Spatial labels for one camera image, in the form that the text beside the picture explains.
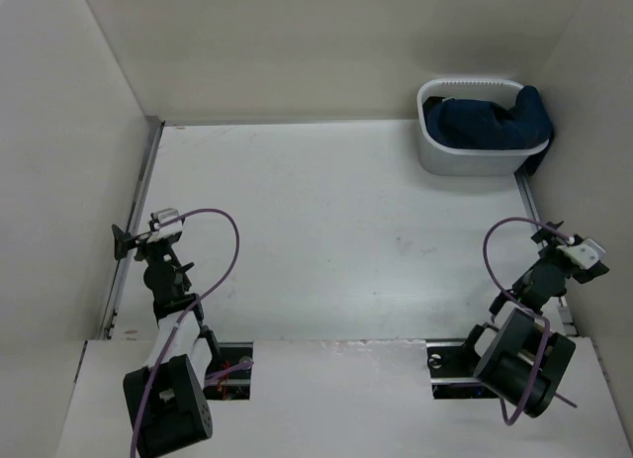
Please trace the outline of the dark blue denim trousers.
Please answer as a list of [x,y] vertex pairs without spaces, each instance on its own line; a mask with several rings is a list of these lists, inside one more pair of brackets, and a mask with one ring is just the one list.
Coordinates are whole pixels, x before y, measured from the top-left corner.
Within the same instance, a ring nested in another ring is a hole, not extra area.
[[423,104],[429,134],[439,143],[457,149],[523,150],[547,140],[554,126],[538,90],[523,86],[514,105],[431,97]]

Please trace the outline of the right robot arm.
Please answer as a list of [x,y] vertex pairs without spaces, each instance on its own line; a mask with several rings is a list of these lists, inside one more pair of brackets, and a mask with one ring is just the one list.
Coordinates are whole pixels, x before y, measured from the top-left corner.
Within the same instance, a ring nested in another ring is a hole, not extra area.
[[[542,242],[539,258],[506,289],[497,278],[489,257],[493,233],[510,223],[538,227],[531,236]],[[496,222],[485,234],[482,253],[486,270],[498,289],[490,306],[494,320],[507,304],[513,305],[491,344],[473,340],[459,349],[459,363],[500,402],[504,423],[511,426],[522,414],[541,415],[553,399],[561,399],[558,388],[576,347],[556,332],[543,314],[543,306],[567,294],[567,281],[589,283],[606,275],[602,262],[605,250],[590,238],[558,231],[560,224],[542,223],[525,217]]]

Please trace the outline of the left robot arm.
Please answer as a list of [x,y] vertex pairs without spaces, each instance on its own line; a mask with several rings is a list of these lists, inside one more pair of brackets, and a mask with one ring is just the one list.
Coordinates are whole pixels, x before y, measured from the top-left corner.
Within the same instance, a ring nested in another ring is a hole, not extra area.
[[205,378],[219,372],[222,353],[204,325],[199,296],[190,291],[187,271],[193,265],[183,265],[172,248],[181,233],[132,235],[117,226],[112,231],[117,260],[132,251],[146,263],[143,282],[152,293],[158,326],[147,360],[123,381],[132,455],[161,457],[212,437]]

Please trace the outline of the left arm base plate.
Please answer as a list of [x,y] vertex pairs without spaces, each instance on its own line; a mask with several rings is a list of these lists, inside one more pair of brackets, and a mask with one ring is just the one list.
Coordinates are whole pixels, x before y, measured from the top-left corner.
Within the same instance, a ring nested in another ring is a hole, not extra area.
[[[207,378],[238,364],[253,360],[252,342],[225,342],[219,344],[219,357],[214,357],[207,369]],[[252,367],[228,372],[221,379],[205,386],[208,401],[247,401],[250,399]]]

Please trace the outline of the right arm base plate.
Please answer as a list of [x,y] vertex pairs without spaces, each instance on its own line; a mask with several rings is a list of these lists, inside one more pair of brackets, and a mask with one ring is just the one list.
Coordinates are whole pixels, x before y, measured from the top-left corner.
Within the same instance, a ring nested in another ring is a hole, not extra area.
[[465,339],[426,342],[427,367],[434,400],[492,400],[497,395],[474,376],[480,361]]

